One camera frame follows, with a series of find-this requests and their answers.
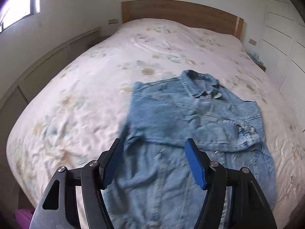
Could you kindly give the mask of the white wardrobe doors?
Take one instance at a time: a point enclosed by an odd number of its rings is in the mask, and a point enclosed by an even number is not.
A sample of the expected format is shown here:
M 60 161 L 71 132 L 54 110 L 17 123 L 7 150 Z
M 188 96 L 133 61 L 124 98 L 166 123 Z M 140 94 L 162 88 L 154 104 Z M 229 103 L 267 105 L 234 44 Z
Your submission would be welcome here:
M 303 128 L 304 21 L 290 0 L 265 0 L 258 55 Z

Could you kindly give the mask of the small items on nightstand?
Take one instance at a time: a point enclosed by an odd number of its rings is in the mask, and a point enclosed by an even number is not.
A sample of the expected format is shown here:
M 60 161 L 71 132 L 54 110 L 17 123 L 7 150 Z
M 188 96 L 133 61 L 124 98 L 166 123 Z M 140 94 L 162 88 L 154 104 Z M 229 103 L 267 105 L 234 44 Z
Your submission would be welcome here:
M 261 62 L 261 60 L 259 59 L 259 56 L 257 54 L 250 54 L 250 57 L 253 61 L 257 61 L 257 62 Z

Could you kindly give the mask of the left wall switch plate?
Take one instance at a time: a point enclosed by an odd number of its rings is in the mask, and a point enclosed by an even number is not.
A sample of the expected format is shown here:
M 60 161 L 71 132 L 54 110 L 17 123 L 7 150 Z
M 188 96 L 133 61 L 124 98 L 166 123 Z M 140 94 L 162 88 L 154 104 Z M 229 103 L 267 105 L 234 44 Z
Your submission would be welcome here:
M 109 19 L 109 20 L 108 20 L 108 24 L 109 24 L 109 25 L 118 24 L 118 19 Z

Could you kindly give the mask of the magenta plastic object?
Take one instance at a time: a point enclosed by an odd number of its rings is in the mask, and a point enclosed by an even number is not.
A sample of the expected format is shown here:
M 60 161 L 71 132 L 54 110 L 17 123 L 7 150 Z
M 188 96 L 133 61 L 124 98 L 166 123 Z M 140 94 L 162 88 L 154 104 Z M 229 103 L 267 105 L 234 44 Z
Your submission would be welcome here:
M 29 229 L 31 220 L 35 210 L 34 209 L 18 209 L 15 211 L 15 219 L 17 224 L 22 229 Z

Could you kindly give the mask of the wooden headboard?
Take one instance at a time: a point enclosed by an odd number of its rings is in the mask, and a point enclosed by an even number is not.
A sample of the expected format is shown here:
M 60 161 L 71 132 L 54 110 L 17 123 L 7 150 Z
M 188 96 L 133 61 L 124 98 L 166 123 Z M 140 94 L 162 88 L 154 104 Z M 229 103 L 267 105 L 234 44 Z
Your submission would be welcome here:
M 243 18 L 206 5 L 175 0 L 121 2 L 122 23 L 138 19 L 165 19 L 241 39 Z

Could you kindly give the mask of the bright window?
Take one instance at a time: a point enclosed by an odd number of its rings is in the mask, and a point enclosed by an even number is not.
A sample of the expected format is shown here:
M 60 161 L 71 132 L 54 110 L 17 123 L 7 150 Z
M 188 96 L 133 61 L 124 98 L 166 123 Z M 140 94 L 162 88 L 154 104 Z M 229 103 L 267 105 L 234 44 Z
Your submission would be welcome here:
M 7 0 L 1 8 L 1 33 L 23 19 L 40 13 L 41 0 Z

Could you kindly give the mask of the wall switch plate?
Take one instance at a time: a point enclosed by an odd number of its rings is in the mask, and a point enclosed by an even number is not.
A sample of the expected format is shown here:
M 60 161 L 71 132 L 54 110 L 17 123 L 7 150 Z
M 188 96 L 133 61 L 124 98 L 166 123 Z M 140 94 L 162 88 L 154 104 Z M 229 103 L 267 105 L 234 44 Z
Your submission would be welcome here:
M 109 19 L 109 20 L 108 20 L 108 24 L 109 24 L 109 25 L 118 24 L 118 19 Z
M 249 39 L 249 44 L 253 45 L 253 46 L 256 46 L 257 42 L 253 39 Z

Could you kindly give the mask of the blue denim jacket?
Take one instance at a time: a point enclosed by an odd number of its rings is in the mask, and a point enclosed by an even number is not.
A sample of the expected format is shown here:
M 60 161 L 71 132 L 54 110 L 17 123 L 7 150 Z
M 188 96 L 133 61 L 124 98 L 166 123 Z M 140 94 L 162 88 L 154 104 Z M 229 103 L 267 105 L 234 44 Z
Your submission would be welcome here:
M 120 138 L 123 156 L 103 194 L 114 228 L 194 228 L 213 175 L 209 161 L 248 168 L 275 206 L 275 164 L 258 104 L 209 74 L 185 70 L 135 83 Z

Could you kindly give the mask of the right wall switch plate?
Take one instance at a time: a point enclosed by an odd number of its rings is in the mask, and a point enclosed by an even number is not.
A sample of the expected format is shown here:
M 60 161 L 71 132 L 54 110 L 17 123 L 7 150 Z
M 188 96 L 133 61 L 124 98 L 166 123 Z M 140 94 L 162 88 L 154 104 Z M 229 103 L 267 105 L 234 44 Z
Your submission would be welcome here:
M 253 45 L 253 46 L 256 46 L 257 42 L 253 39 L 249 39 L 249 44 Z

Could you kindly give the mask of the wooden nightstand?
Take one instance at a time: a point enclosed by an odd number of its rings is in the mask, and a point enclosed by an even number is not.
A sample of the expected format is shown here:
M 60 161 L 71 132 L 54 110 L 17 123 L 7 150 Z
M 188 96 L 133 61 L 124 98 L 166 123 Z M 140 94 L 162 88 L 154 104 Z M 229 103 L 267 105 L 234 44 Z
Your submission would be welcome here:
M 258 66 L 258 67 L 260 67 L 262 70 L 263 70 L 263 72 L 265 72 L 266 71 L 266 67 L 265 67 L 265 65 L 264 65 L 264 63 L 261 61 L 261 62 L 257 62 L 257 61 L 254 61 L 254 63 Z

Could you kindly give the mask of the floral pink bed cover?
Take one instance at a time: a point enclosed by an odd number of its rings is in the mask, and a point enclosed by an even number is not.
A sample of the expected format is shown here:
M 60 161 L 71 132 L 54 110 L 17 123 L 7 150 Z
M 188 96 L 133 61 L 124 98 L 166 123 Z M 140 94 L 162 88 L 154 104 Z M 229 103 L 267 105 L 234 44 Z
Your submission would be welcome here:
M 278 228 L 304 196 L 304 134 L 285 98 L 234 36 L 161 19 L 123 24 L 30 102 L 7 144 L 36 206 L 56 169 L 81 168 L 124 136 L 103 195 L 116 228 L 192 228 L 205 192 L 184 154 L 248 167 Z

